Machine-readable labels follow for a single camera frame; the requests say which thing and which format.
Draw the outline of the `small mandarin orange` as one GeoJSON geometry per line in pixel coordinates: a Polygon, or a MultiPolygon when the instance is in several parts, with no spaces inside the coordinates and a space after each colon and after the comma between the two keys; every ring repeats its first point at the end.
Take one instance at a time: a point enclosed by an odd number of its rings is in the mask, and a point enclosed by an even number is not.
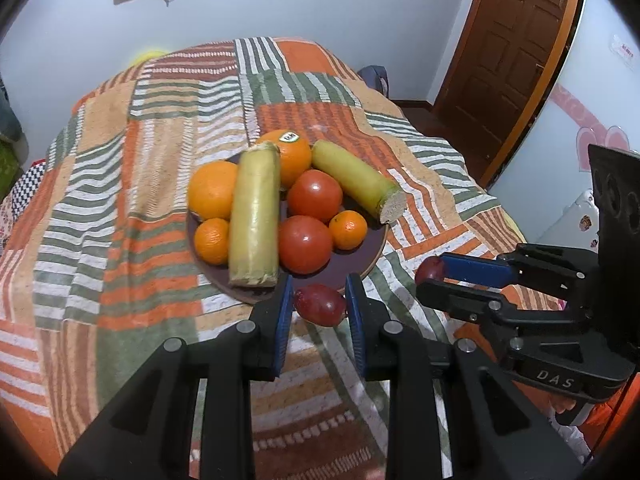
{"type": "Polygon", "coordinates": [[[194,250],[198,258],[212,266],[228,262],[229,222],[221,218],[208,219],[195,230],[194,250]]]}
{"type": "Polygon", "coordinates": [[[368,234],[367,220],[354,210],[343,210],[329,222],[333,246],[341,252],[350,252],[361,245],[368,234]]]}

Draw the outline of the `brown wooden door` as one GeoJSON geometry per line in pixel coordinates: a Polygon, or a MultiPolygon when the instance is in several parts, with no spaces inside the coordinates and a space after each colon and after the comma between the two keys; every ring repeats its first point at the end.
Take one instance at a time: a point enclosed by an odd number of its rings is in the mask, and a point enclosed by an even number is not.
{"type": "Polygon", "coordinates": [[[472,0],[435,102],[486,186],[533,120],[558,67],[578,0],[472,0]]]}

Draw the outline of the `plain large orange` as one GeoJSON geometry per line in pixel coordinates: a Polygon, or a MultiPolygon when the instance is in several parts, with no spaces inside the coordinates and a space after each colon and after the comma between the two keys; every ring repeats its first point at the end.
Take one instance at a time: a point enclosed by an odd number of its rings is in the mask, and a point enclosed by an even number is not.
{"type": "Polygon", "coordinates": [[[229,220],[238,165],[226,160],[208,162],[198,168],[188,186],[188,206],[201,220],[229,220]]]}

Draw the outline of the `red tomato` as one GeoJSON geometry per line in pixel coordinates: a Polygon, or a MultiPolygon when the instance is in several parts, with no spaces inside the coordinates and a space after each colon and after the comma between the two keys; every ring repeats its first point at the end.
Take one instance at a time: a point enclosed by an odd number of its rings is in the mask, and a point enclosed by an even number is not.
{"type": "Polygon", "coordinates": [[[311,169],[303,172],[286,194],[291,216],[308,216],[328,223],[341,210],[341,185],[323,171],[311,169]]]}
{"type": "Polygon", "coordinates": [[[293,216],[279,226],[279,258],[294,274],[314,274],[330,260],[333,240],[329,228],[308,216],[293,216]]]}

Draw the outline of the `striped patchwork bed cover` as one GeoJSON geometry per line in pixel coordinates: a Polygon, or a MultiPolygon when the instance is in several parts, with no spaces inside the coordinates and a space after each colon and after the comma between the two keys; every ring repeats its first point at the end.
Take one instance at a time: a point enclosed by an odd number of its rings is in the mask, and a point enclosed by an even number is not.
{"type": "Polygon", "coordinates": [[[186,188],[278,129],[340,144],[405,192],[363,285],[424,336],[452,328],[416,302],[423,258],[523,240],[459,152],[320,44],[242,38],[131,66],[75,105],[1,257],[1,405],[47,470],[165,338],[206,340],[248,315],[198,270],[186,188]]]}

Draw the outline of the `large orange with sticker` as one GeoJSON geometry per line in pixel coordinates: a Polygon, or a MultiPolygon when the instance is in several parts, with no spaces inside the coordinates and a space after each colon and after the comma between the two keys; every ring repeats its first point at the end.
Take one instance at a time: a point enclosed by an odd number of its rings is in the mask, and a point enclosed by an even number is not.
{"type": "Polygon", "coordinates": [[[290,188],[311,166],[311,147],[303,136],[293,130],[272,130],[260,136],[257,142],[277,145],[282,190],[290,188]]]}

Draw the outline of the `purple ceramic plate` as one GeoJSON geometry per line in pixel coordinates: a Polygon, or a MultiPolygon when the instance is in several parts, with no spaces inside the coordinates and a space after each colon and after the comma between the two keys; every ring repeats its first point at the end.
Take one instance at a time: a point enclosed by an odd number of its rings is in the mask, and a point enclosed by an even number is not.
{"type": "MultiPolygon", "coordinates": [[[[239,166],[240,156],[235,155],[228,159],[227,162],[234,162],[239,166]]],[[[293,217],[288,213],[288,202],[286,201],[286,194],[288,190],[282,190],[280,187],[280,224],[287,218],[293,217]]],[[[278,278],[282,278],[284,274],[291,274],[293,282],[296,286],[304,286],[310,284],[326,285],[332,289],[342,289],[344,278],[350,272],[354,272],[360,276],[366,275],[374,266],[375,261],[381,255],[384,242],[386,240],[387,226],[385,223],[380,223],[375,218],[371,217],[364,209],[362,209],[352,198],[350,198],[343,191],[343,203],[341,211],[354,210],[359,212],[363,218],[367,220],[368,234],[359,247],[350,252],[341,252],[334,248],[329,262],[319,271],[314,274],[294,274],[289,270],[286,270],[280,263],[279,258],[279,272],[278,278]]],[[[264,287],[264,288],[247,288],[240,286],[232,286],[229,283],[229,265],[228,262],[224,266],[212,266],[198,258],[194,250],[193,237],[196,228],[205,220],[198,218],[196,214],[192,214],[188,206],[188,215],[186,216],[186,236],[190,244],[190,249],[198,265],[201,267],[205,277],[212,282],[217,288],[228,294],[229,296],[246,302],[247,304],[254,304],[255,302],[267,298],[276,288],[264,287]]],[[[279,257],[279,229],[278,229],[278,257],[279,257]]]]}

